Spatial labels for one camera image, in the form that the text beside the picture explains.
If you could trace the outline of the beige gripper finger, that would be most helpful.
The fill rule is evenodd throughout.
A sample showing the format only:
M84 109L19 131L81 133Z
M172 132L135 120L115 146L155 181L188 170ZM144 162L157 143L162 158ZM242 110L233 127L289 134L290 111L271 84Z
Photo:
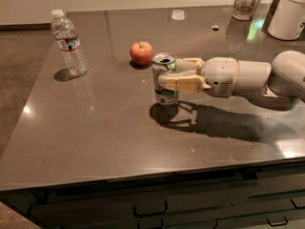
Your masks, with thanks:
M161 75L158 77L158 83L164 89L184 94L196 94L211 88L203 76L196 74L186 76L179 76L178 74Z
M178 58L176 63L180 73L194 71L195 74L200 74L205 61L201 58Z

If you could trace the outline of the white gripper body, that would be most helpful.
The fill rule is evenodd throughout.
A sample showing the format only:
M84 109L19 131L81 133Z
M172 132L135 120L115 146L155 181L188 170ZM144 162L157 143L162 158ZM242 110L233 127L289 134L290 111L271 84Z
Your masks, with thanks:
M213 97L230 97L235 90L239 65L230 57L215 57L205 62L201 75L204 92Z

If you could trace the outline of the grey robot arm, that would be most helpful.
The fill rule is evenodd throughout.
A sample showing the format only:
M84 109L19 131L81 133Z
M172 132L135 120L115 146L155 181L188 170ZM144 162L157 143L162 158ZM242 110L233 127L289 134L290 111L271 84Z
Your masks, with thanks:
M273 62L242 61L231 57L183 58L175 73L163 73L161 87L185 94L238 96L255 106L289 111L305 102L305 54L285 51Z

